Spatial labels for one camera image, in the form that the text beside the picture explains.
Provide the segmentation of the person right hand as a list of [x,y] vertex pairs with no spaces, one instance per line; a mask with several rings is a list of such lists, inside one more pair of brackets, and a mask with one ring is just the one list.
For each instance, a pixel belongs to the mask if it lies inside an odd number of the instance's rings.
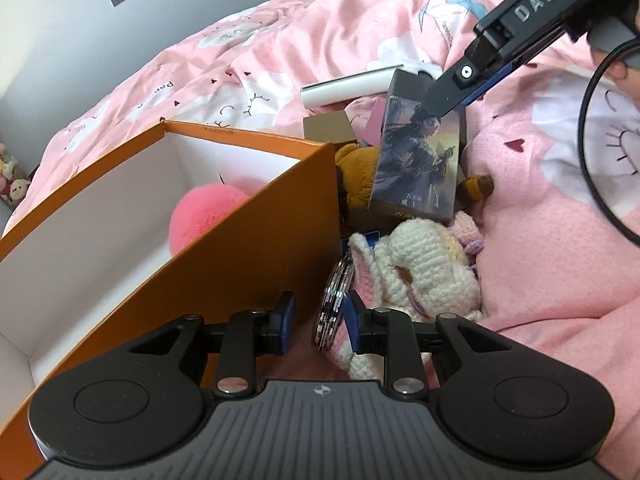
[[[603,50],[594,47],[590,48],[590,53],[595,66],[602,64],[608,56]],[[608,74],[608,78],[614,80],[616,84],[622,84],[623,82],[626,84],[627,82],[639,79],[639,71],[630,68],[623,60],[613,61],[610,66],[608,66],[606,73]]]

